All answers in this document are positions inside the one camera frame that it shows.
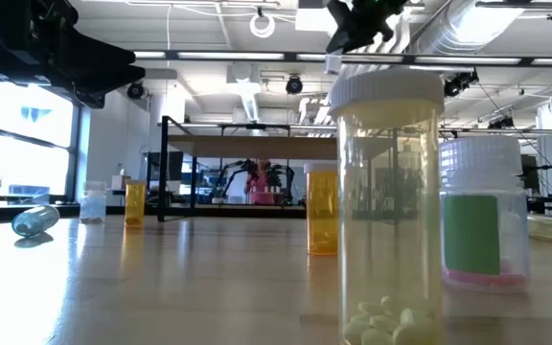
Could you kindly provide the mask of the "black monitor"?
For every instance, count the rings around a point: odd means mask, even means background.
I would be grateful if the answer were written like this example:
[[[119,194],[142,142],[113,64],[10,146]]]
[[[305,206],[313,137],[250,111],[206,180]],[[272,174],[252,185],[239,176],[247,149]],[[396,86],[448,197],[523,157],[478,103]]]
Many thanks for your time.
[[[167,181],[180,181],[182,175],[182,163],[184,153],[181,151],[167,152],[167,167],[165,176]],[[143,154],[143,168],[147,181],[159,181],[161,157],[159,152],[145,152]]]

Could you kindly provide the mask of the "wooden shelf black metal legs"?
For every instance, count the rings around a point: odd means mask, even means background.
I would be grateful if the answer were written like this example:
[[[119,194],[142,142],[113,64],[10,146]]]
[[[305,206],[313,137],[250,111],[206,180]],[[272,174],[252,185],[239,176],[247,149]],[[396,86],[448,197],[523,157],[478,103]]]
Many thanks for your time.
[[[196,202],[196,166],[199,158],[275,158],[286,160],[335,160],[335,138],[286,136],[196,135],[191,124],[180,124],[169,116],[160,123],[160,166],[157,207],[154,214],[163,222],[168,216],[183,218],[256,218],[303,219],[306,214],[298,206],[210,206]],[[191,196],[187,207],[172,207],[166,196],[168,148],[177,149],[192,158]]]

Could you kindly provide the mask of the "pale yellow bottle white pills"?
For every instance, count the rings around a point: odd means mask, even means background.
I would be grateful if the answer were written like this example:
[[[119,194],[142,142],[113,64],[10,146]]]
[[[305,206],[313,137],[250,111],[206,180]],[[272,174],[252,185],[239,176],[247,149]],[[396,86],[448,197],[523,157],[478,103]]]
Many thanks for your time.
[[[414,69],[338,81],[339,342],[441,345],[437,120],[443,82]]]

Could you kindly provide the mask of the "light blue pill bottle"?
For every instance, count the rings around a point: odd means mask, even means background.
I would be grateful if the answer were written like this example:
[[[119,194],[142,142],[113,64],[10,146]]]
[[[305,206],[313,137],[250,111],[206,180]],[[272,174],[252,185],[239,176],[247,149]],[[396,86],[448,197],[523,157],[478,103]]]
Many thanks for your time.
[[[23,238],[37,236],[53,227],[60,218],[57,208],[41,205],[16,215],[12,222],[13,232]]]

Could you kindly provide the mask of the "orange pill bottle white cap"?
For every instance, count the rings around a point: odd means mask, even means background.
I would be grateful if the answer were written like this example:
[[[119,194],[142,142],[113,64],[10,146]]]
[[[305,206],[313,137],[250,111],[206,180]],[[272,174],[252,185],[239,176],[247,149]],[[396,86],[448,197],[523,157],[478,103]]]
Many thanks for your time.
[[[338,250],[337,165],[307,163],[307,251],[316,256],[334,256]]]
[[[129,180],[126,184],[125,225],[139,228],[144,224],[146,204],[146,183],[141,180]]]

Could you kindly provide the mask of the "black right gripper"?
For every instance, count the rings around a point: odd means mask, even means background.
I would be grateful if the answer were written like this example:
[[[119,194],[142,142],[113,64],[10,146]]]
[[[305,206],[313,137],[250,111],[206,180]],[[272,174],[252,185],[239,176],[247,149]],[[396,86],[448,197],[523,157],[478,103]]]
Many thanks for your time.
[[[343,0],[329,0],[329,13],[337,29],[327,45],[326,52],[348,53],[374,42],[376,34],[383,41],[390,40],[394,32],[386,23],[392,15],[404,10],[407,0],[352,0],[349,7]]]

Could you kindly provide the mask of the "clear jar green label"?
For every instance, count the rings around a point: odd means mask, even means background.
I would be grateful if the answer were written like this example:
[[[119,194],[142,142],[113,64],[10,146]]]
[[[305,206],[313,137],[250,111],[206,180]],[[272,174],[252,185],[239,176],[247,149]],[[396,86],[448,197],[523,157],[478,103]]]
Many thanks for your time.
[[[518,139],[446,141],[439,173],[443,281],[488,292],[526,290],[529,235]]]

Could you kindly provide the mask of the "large window black frame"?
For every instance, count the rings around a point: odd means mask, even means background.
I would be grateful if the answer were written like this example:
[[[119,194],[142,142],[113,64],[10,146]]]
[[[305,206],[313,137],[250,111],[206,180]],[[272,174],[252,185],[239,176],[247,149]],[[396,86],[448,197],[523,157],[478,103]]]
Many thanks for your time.
[[[46,88],[0,83],[0,201],[65,199],[77,122],[77,107]]]

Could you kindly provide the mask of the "silver ventilation duct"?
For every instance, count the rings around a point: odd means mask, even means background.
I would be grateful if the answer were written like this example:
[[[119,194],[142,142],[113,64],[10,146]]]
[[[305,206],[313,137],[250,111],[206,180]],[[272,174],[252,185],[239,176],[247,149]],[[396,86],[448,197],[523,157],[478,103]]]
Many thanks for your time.
[[[521,7],[502,7],[504,0],[449,0],[411,40],[414,55],[472,55],[502,35],[523,14]]]

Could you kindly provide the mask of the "small clear bottle white cap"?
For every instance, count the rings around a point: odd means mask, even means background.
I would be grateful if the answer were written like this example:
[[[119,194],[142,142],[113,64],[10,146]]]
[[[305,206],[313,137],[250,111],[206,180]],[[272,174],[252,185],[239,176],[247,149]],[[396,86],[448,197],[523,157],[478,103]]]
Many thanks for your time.
[[[101,181],[85,181],[80,200],[81,223],[103,223],[106,216],[107,188]]]

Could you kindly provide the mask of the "person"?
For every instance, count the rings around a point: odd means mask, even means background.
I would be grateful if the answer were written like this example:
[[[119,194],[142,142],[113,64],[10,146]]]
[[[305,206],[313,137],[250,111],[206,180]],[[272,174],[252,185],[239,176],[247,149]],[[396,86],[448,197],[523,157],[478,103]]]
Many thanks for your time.
[[[256,169],[247,174],[244,192],[248,195],[251,205],[273,205],[274,195],[269,191],[267,170],[270,167],[268,159],[255,159]]]

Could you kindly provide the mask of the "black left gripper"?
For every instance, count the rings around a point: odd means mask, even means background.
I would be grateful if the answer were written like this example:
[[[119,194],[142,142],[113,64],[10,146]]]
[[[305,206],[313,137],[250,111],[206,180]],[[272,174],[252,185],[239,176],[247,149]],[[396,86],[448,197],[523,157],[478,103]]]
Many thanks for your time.
[[[133,52],[100,42],[73,28],[46,31],[40,39],[13,41],[0,36],[0,81],[16,84],[46,82],[63,89],[78,102],[104,107],[105,96],[146,76],[138,66],[106,70],[106,65],[130,65]]]

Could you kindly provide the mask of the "black overhead light beam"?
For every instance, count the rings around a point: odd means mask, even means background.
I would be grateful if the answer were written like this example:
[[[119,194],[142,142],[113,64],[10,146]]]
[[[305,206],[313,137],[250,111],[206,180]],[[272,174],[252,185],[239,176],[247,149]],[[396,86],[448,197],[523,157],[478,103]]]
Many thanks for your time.
[[[342,62],[345,64],[385,64],[458,67],[552,68],[552,57],[493,57],[480,55],[411,55],[411,54],[325,54],[307,52],[251,51],[176,51],[140,50],[137,60],[252,61],[286,63]]]

